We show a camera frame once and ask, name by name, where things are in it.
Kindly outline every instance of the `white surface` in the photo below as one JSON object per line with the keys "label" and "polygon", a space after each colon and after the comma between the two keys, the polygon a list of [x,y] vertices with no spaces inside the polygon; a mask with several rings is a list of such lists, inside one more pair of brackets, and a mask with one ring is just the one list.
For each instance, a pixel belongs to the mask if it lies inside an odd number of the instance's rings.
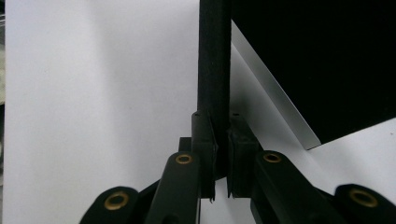
{"label": "white surface", "polygon": [[[7,3],[4,223],[78,223],[101,192],[157,180],[196,107],[198,0]],[[396,202],[396,120],[305,151],[233,48],[232,109],[317,187]],[[201,223],[253,223],[217,185]]]}

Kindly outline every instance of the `brass grommet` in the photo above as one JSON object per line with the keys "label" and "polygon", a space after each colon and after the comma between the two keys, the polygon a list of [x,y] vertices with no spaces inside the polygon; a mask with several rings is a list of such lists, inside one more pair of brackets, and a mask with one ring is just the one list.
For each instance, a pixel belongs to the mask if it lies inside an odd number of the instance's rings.
{"label": "brass grommet", "polygon": [[[117,197],[121,197],[122,201],[119,203],[111,202],[113,199],[115,199]],[[110,211],[119,210],[120,208],[125,206],[128,203],[128,201],[129,201],[129,196],[124,191],[114,192],[110,196],[108,196],[108,198],[106,199],[105,208]]]}
{"label": "brass grommet", "polygon": [[349,192],[349,197],[355,202],[360,205],[366,206],[366,207],[377,207],[378,206],[378,200],[368,193],[367,191],[361,190],[361,189],[352,189]]}
{"label": "brass grommet", "polygon": [[179,164],[188,164],[188,163],[192,162],[192,156],[190,156],[188,154],[178,155],[176,157],[176,162]]}
{"label": "brass grommet", "polygon": [[280,162],[282,161],[282,158],[280,158],[278,155],[275,153],[267,153],[264,155],[264,159],[269,162]]}

